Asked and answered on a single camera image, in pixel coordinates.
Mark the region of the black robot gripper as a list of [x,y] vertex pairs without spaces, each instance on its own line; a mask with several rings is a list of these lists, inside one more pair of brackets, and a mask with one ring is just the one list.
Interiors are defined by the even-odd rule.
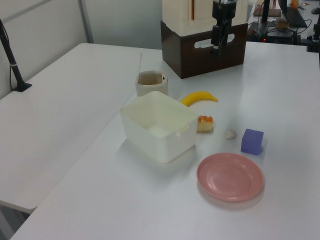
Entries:
[[212,17],[216,19],[216,25],[212,27],[211,44],[213,53],[218,55],[220,47],[228,41],[230,24],[236,15],[236,0],[214,0],[212,3]]

